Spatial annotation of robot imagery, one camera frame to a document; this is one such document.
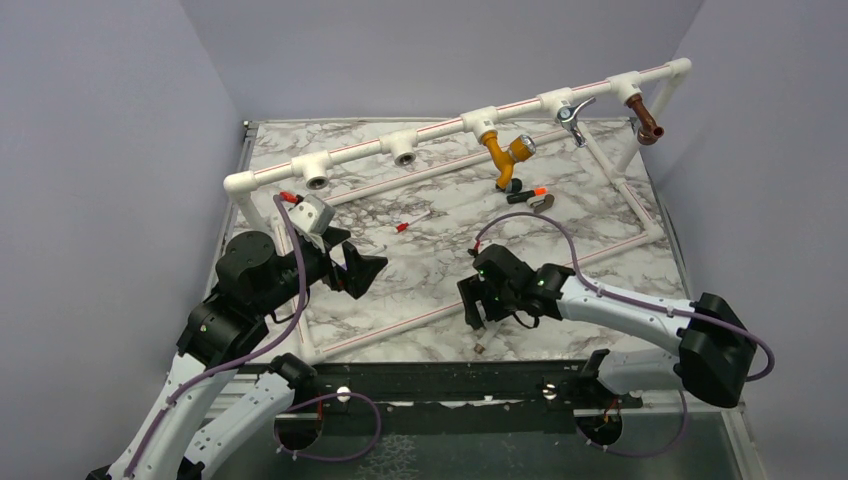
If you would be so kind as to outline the white faucet chrome knob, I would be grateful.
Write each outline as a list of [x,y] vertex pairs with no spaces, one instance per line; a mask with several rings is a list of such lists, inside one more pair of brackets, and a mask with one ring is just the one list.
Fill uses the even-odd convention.
[[483,334],[473,346],[474,353],[477,355],[482,355],[487,350],[489,344],[492,342],[494,337],[498,334],[499,330],[500,327],[498,325],[484,328]]

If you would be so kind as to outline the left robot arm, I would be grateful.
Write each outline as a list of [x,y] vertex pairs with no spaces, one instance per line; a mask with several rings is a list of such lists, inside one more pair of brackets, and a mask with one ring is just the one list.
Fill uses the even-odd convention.
[[235,236],[216,263],[218,282],[189,314],[155,406],[112,464],[91,479],[209,479],[244,442],[285,409],[302,410],[314,397],[314,369],[291,353],[274,358],[253,387],[210,423],[207,412],[234,378],[238,360],[268,335],[267,316],[323,282],[354,299],[387,266],[361,255],[348,231],[330,227],[325,247],[297,240],[300,251],[277,253],[271,236]]

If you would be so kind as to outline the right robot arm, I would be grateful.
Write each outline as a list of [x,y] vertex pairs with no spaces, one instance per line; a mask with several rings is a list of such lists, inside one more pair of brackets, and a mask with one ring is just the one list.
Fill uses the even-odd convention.
[[476,253],[472,266],[474,274],[457,287],[473,329],[523,312],[534,321],[591,323],[650,343],[647,350],[600,354],[576,383],[585,404],[600,407],[636,390],[685,390],[712,406],[739,404],[756,344],[722,297],[650,297],[562,265],[534,269],[501,245]]

